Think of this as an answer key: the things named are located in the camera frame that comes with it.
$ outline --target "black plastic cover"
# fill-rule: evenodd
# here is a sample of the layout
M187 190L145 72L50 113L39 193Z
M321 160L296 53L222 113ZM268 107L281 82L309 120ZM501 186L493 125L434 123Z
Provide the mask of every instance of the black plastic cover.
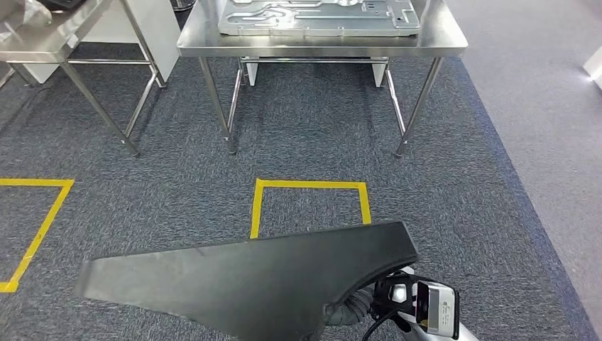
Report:
M417 260L401 222L86 261L76 293L245 341L317 340L344 299Z

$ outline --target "metal table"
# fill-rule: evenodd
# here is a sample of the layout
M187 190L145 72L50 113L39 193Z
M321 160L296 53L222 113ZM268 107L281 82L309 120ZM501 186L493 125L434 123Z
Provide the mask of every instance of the metal table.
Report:
M58 64L75 83L82 94L92 103L92 106L102 116L109 128L119 137L133 155L138 155L138 150L130 142L129 136L134 124L151 91L153 82L159 87L165 87L165 80L148 48L146 40L136 22L127 0L120 0L124 11L140 42L144 55L143 60L114 60L114 59L68 59L69 55L84 38L92 26L98 21L113 0L87 0L77 10L71 13L53 13L53 22L43 28L21 26L16 34L0 42L0 61L8 64ZM71 64L118 64L118 65L148 65L152 75L146 84L138 105L130 118L130 122L122 131L115 121L109 116L98 99L83 83L82 78Z
M246 78L245 64L256 63L366 63L384 64L391 99L398 120L401 142L395 154L400 156L410 138L417 115L424 106L444 57L455 57L468 47L464 34L443 0L412 0L422 26L410 37L292 37L226 36L217 24L226 0L197 0L177 48L182 57L198 57L215 106L221 134L228 151L236 153L231 138L238 90ZM226 117L222 111L208 57L237 57L239 70L234 96ZM390 73L391 57L433 58L427 79L414 107L407 128L400 111Z

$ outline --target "metal rod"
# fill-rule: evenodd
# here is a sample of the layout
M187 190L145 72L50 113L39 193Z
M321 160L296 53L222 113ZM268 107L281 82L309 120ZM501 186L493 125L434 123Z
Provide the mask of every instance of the metal rod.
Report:
M123 144L126 145L127 149L135 156L139 154L136 147L130 142L127 136L121 132L115 121L109 116L106 110L102 107L98 99L90 92L90 90L86 87L86 84L82 81L80 74L67 62L62 62L59 64L60 67L65 71L67 76L71 78L75 86L82 92L82 94L90 101L92 106L96 109L96 111L100 114L102 119L106 122L106 125L117 135Z
M69 59L69 64L120 64L120 65L150 65L148 60L125 59Z
M9 65L9 71L2 78L0 78L0 88L2 88L6 84L6 82L8 82L11 79L11 77L13 77L14 74L15 69L13 69Z
M245 73L245 66L243 65L241 58L237 58L237 61L239 62L239 70L243 72L243 77L242 77L242 85L246 85L246 73Z
M224 111L221 109L221 102L219 101L219 95L217 94L215 81L213 80L213 75L211 74L211 68L209 67L209 63L207 62L207 59L205 57L200 57L199 62L201 64L201 69L203 71L205 83L207 84L209 97L211 98L213 106L215 107L217 120L219 121L219 127L221 128L221 137L224 139L226 145L228 146L228 152L230 154L236 154L236 148L234 147L234 142L232 141L232 137L230 135L230 129L228 128L228 122L226 121L226 117L224 116Z
M159 71L157 62L155 61L155 58L153 57L153 54L150 48L148 47L148 44L146 43L146 39L144 39L142 30L140 29L140 26L138 25L138 22L136 21L136 18L133 15L130 5L128 4L127 0L121 0L121 5L123 5L126 15L128 16L128 20L132 25L133 31L138 37L138 42L140 42L140 47L142 48L142 54L144 55L144 59L150 62L150 70L156 74L155 78L157 80L157 84L159 85L159 87L166 87L167 84L165 83L165 80L163 79L163 76Z
M18 75L26 84L27 87L34 87L38 83L38 80L30 74L23 65L17 65L16 63L7 63L13 68L15 75Z
M396 156L401 156L405 149L405 145L407 144L407 140L410 138L412 130L414 128L414 123L416 122L416 118L418 118L418 114L420 110L425 105L429 93L431 91L432 85L434 84L434 80L437 78L437 73L441 68L441 62L443 58L437 57L433 59L433 63L429 70L429 74L427 75L427 79L425 80L425 84L422 86L422 90L420 91L420 96L418 96L418 100L416 101L416 105L414 106L414 111L412 112L412 116L410 116L410 121L407 123L407 128L403 136L401 136L401 142L399 143L399 147L397 147L397 151L395 151Z
M144 103L146 103L146 97L148 97L148 94L151 92L151 88L153 87L153 82L155 81L156 77L157 77L157 74L153 72L153 75L150 77L150 79L146 83L146 86L144 87L144 91L142 92L142 97L140 97L140 100L138 100L136 109L133 111L132 117L130 118L130 122L128 122L126 131L124 132L124 134L127 137L130 137L133 126L136 124L136 121L138 120L138 115L140 115L140 112L142 111L142 107L144 107Z
M247 63L308 63L308 64L386 64L388 60L372 59L312 59L312 58L242 58Z
M403 117L401 115L401 108L399 107L399 101L397 99L397 94L395 93L395 85L393 84L393 76L391 75L391 70L387 66L387 70L385 71L387 75L387 83L389 84L389 92L391 94L391 99L393 100L393 107L395 108L395 117L397 117L397 124L399 126L399 132L401 136L405 134L405 125L403 123Z
M234 121L234 113L236 112L236 103L239 100L239 91L241 89L241 80L243 78L243 70L236 73L236 82L234 83L234 94L232 95L232 103L230 104L230 114L228 115L228 132L232 133L232 122Z

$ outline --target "yellow square outline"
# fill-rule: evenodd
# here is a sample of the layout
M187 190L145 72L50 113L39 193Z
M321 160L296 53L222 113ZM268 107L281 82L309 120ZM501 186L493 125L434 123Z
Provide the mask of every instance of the yellow square outline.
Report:
M370 224L370 205L368 204L368 190L366 183L351 181L308 181L308 180L262 180L255 181L253 194L253 208L251 209L251 239L259 237L259 220L261 218L261 200L263 189L272 188L326 188L331 190L358 190L361 222Z
M55 202L50 207L46 218L42 222L42 226L38 230L38 233L35 234L35 237L29 244L27 251L21 258L17 269L14 274L11 276L11 279L8 282L0 282L0 293L14 293L17 290L18 282L21 279L22 275L25 273L25 270L29 266L33 255L38 250L38 247L42 243L46 232L50 228L50 224L52 224L55 216L62 205L62 202L65 201L69 190L71 190L71 186L73 185L74 180L63 180L63 179L12 179L12 178L0 178L0 186L30 186L30 187L61 187L60 192L58 193Z

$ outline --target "metal tray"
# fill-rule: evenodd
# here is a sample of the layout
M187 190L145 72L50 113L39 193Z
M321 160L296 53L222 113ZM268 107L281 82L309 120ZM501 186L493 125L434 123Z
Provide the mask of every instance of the metal tray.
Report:
M410 0L228 0L219 31L231 36L411 36Z

